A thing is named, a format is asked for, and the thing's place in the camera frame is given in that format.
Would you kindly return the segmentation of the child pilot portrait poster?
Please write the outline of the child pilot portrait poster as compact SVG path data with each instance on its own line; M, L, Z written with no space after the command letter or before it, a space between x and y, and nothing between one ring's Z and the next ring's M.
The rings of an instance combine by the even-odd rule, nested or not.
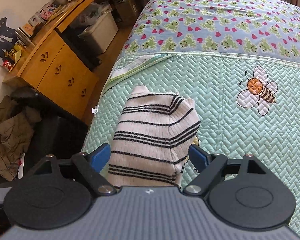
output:
M3 64L6 60L9 61L9 52L14 48L18 37L16 29L7 26L7 18L0 19L0 59Z

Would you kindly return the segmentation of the wooden corner desk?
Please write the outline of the wooden corner desk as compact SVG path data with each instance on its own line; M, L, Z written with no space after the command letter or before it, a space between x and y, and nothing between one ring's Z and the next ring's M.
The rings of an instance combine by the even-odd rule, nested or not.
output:
M57 106L81 119L98 77L62 38L63 31L94 0L74 0L34 37L3 83L36 89Z

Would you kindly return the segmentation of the green quilted bee bedspread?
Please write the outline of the green quilted bee bedspread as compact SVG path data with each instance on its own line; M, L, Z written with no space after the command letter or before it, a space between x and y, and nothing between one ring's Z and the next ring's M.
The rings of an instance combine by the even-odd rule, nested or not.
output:
M252 154L296 199L300 236L300 7L280 0L149 0L114 64L83 151L111 145L137 86L195 101L194 143Z

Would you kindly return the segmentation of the olive green jacket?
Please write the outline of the olive green jacket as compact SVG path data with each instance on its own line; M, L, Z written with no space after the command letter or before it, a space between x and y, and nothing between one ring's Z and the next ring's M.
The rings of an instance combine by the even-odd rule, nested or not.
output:
M22 154L26 153L40 122L40 113L29 106L21 106L9 96L0 103L0 176L12 181L18 174Z

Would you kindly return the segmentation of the white striped knit sweater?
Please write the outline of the white striped knit sweater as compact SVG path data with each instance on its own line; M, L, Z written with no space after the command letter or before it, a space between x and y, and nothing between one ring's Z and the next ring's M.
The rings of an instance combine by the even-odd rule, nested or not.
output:
M195 101L133 89L111 142L107 180L122 186L180 186L200 119Z

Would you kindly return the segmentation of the white plastic storage bin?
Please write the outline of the white plastic storage bin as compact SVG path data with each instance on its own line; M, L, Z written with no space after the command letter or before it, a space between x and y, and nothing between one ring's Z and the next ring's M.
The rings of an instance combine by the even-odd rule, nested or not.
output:
M96 54L103 54L118 32L111 12L100 16L94 25L78 35Z

